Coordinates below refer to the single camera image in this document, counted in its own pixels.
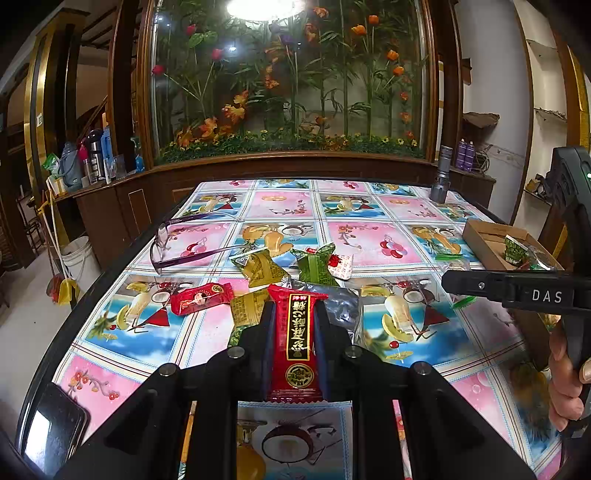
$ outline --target bamboo stem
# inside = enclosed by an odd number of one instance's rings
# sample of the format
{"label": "bamboo stem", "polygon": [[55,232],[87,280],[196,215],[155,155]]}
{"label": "bamboo stem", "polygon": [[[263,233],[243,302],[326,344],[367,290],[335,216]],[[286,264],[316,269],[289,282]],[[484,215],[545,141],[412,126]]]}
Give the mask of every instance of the bamboo stem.
{"label": "bamboo stem", "polygon": [[[345,42],[345,17],[343,15],[343,0],[339,0],[339,8],[340,8],[340,27],[341,27],[341,37],[343,43]],[[341,50],[343,53],[343,130],[345,135],[349,135],[349,107],[348,107],[348,80],[349,75],[347,74],[347,62],[346,56],[347,51],[344,45],[341,45]]]}

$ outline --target gold candy wrapper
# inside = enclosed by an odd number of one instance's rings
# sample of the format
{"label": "gold candy wrapper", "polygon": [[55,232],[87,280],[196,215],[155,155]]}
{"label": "gold candy wrapper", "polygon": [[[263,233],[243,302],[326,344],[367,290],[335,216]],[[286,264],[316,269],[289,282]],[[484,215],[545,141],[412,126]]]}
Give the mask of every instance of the gold candy wrapper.
{"label": "gold candy wrapper", "polygon": [[248,278],[248,287],[262,287],[281,281],[287,275],[279,265],[277,265],[269,254],[269,250],[263,250],[250,254],[248,257],[239,257],[232,260],[242,275]]}
{"label": "gold candy wrapper", "polygon": [[232,310],[232,317],[234,318],[234,326],[250,327],[258,325],[261,321],[265,302],[269,299],[269,292],[266,288],[232,299],[230,302],[230,309]]}

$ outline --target light fixture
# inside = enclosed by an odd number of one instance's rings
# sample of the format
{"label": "light fixture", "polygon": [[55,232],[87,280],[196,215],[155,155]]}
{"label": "light fixture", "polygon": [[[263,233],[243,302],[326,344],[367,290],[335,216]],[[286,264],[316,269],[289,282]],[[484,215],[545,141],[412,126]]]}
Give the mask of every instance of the light fixture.
{"label": "light fixture", "polygon": [[303,12],[303,0],[230,0],[228,13],[251,22],[273,22],[283,20]]}

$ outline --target plastic bag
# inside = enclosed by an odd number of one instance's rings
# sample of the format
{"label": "plastic bag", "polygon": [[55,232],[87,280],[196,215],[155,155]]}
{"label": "plastic bag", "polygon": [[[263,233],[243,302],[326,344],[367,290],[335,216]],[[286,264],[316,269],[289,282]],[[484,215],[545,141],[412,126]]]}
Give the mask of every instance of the plastic bag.
{"label": "plastic bag", "polygon": [[357,290],[307,283],[287,277],[281,286],[292,290],[304,290],[314,293],[326,293],[329,298],[324,301],[329,322],[343,327],[349,333],[351,343],[365,347],[363,337],[363,304]]}

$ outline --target candy wrapper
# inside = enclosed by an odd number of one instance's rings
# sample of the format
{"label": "candy wrapper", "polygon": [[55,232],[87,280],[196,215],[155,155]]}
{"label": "candy wrapper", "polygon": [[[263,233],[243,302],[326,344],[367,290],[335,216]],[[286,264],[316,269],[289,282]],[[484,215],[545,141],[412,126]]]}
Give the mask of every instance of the candy wrapper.
{"label": "candy wrapper", "polygon": [[258,325],[261,321],[265,302],[270,299],[269,292],[267,292],[266,288],[263,288],[262,290],[252,291],[246,295],[235,297],[230,302],[234,328],[230,334],[228,346],[238,345],[240,335],[245,328]]}
{"label": "candy wrapper", "polygon": [[321,401],[314,354],[314,303],[328,295],[270,285],[275,308],[275,348],[269,401]]}
{"label": "candy wrapper", "polygon": [[[306,248],[306,253],[309,254],[315,254],[317,251],[315,248]],[[333,277],[348,280],[351,278],[351,272],[353,271],[353,255],[332,254],[327,266]]]}
{"label": "candy wrapper", "polygon": [[329,297],[324,301],[329,322],[332,325],[345,328],[349,333],[351,343],[365,347],[363,336],[363,304],[358,290],[305,283],[294,278],[284,279],[282,287],[293,290],[305,290],[313,293],[324,293]]}
{"label": "candy wrapper", "polygon": [[327,244],[313,254],[292,248],[291,253],[300,267],[300,280],[338,287],[339,284],[328,269],[328,262],[334,251],[335,244]]}
{"label": "candy wrapper", "polygon": [[248,278],[248,287],[261,287],[281,281],[287,272],[277,265],[269,255],[269,250],[263,250],[232,259],[242,275]]}
{"label": "candy wrapper", "polygon": [[511,265],[519,267],[527,254],[527,248],[515,240],[511,235],[505,235],[505,260]]}
{"label": "candy wrapper", "polygon": [[232,285],[224,283],[206,283],[200,287],[187,288],[170,296],[170,309],[175,315],[188,315],[199,310],[230,303],[234,298]]}

